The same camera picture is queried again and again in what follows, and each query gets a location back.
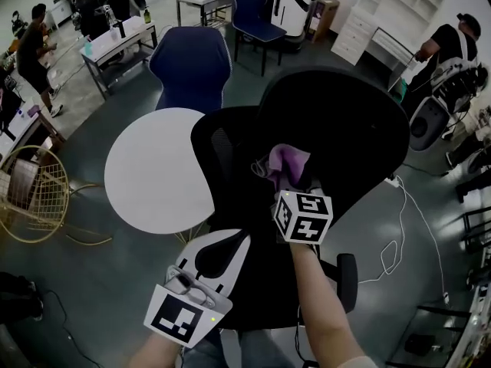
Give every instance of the purple cloth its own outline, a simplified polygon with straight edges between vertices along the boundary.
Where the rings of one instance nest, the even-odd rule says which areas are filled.
[[[287,173],[288,181],[292,186],[297,185],[309,157],[310,153],[288,144],[274,146],[269,154],[269,162],[266,167],[268,179],[275,183],[275,189],[278,190],[278,183],[282,173]]]

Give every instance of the jeans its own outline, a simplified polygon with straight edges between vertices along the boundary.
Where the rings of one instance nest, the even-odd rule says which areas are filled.
[[[294,368],[267,330],[239,332],[239,343],[242,368]],[[217,329],[212,330],[194,348],[186,349],[183,367],[228,368]]]
[[[471,133],[454,151],[449,154],[450,162],[455,167],[472,156],[477,150],[484,148],[475,133]]]

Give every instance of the white cable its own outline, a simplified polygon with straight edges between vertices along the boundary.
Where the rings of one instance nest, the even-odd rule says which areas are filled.
[[[408,192],[406,191],[406,189],[404,188],[404,182],[402,181],[402,178],[400,178],[399,176],[396,176],[396,179],[400,182],[399,183],[399,187],[403,190],[404,192],[404,204],[402,206],[402,209],[400,210],[399,212],[399,223],[400,223],[400,231],[401,231],[401,234],[402,234],[402,242],[400,244],[400,258],[399,258],[399,261],[396,263],[396,260],[397,260],[397,241],[395,240],[392,240],[391,242],[389,242],[389,244],[387,244],[385,246],[385,248],[382,250],[381,252],[381,263],[382,263],[382,267],[384,268],[384,271],[375,279],[368,279],[366,281],[360,281],[358,282],[359,284],[365,284],[367,282],[375,282],[375,281],[379,281],[383,276],[384,274],[386,275],[391,275],[396,269],[397,267],[399,267],[400,263],[402,262],[402,257],[403,257],[403,249],[404,249],[404,242],[406,241],[406,235],[404,233],[404,226],[403,226],[403,223],[402,223],[402,213],[406,207],[406,203],[407,203],[407,197],[409,196],[411,198],[411,200],[413,201],[414,205],[416,206],[417,208],[417,211],[420,212],[420,215],[421,215],[421,218],[423,219],[424,221],[424,224],[427,226],[428,228],[428,232],[430,233],[431,235],[431,238],[433,239],[434,243],[435,243],[435,247],[437,248],[437,254],[438,254],[438,263],[440,264],[440,273],[441,273],[441,278],[442,278],[442,292],[443,292],[443,296],[447,299],[447,293],[445,292],[445,280],[443,279],[443,266],[442,266],[442,260],[441,260],[441,257],[440,257],[440,250],[438,249],[438,244],[437,244],[437,240],[435,239],[435,236],[433,235],[432,231],[431,231],[431,228],[430,226],[428,225],[428,222],[427,220],[424,218],[424,215],[423,215],[423,212],[421,211],[420,207],[417,205],[416,203],[416,200],[414,200],[413,196]],[[384,262],[384,252],[392,245],[394,244],[395,245],[395,248],[396,248],[396,251],[394,253],[394,262],[392,263],[391,266],[389,266],[389,268],[387,268],[385,266],[385,262]]]
[[[403,213],[404,209],[406,208],[407,195],[408,194],[407,194],[406,189],[404,189],[404,183],[403,183],[402,179],[399,176],[396,176],[396,178],[400,180],[400,187],[402,188],[402,190],[404,192],[404,204],[402,205],[402,209],[400,209],[400,211],[399,211],[400,231],[401,231],[401,234],[402,234],[402,241],[400,243],[400,258],[399,258],[399,261],[396,263],[396,260],[397,260],[397,241],[392,240],[391,242],[389,242],[389,244],[387,244],[385,246],[385,248],[381,252],[381,263],[382,263],[382,267],[384,268],[384,271],[382,271],[382,273],[377,278],[375,278],[375,279],[367,279],[366,281],[360,281],[360,282],[358,282],[359,284],[365,284],[367,282],[375,282],[375,281],[378,281],[378,280],[380,280],[384,276],[384,274],[391,275],[399,267],[400,263],[402,262],[402,254],[403,254],[404,242],[406,241],[406,234],[404,232],[404,226],[402,224],[402,213]],[[395,252],[394,252],[394,261],[389,266],[389,268],[387,268],[385,266],[385,262],[384,262],[384,252],[392,244],[394,244],[396,246],[395,247]]]
[[[435,243],[435,248],[437,249],[437,254],[438,254],[438,264],[440,265],[440,274],[441,274],[441,278],[442,278],[442,293],[443,293],[443,296],[446,294],[445,292],[445,280],[443,278],[443,266],[442,266],[442,258],[440,256],[440,250],[438,249],[438,243],[437,243],[437,240],[435,239],[435,236],[433,235],[433,233],[431,232],[431,228],[430,226],[428,225],[428,222],[427,220],[424,218],[424,215],[423,215],[423,212],[420,210],[419,206],[417,205],[416,203],[416,200],[414,200],[413,196],[411,196],[411,194],[409,192],[406,192],[407,193],[407,196],[409,196],[413,202],[414,202],[414,205],[416,206],[417,208],[417,211],[420,212],[421,214],[421,218],[423,219],[424,221],[424,224],[427,226],[428,228],[428,232],[430,233],[430,236],[431,238],[433,239],[433,242]]]

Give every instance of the bottle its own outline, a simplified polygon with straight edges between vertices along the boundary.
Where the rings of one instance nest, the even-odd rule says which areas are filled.
[[[92,44],[88,40],[88,36],[85,37],[85,45],[84,45],[85,55],[87,57],[92,55]]]
[[[143,17],[145,18],[145,23],[150,23],[152,21],[152,16],[150,15],[150,12],[148,11],[148,7],[145,8],[145,13],[143,14]]]

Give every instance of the cardboard box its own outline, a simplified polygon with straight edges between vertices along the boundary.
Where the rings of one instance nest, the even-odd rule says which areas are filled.
[[[321,40],[328,33],[338,7],[338,0],[317,0],[305,37],[312,42]]]

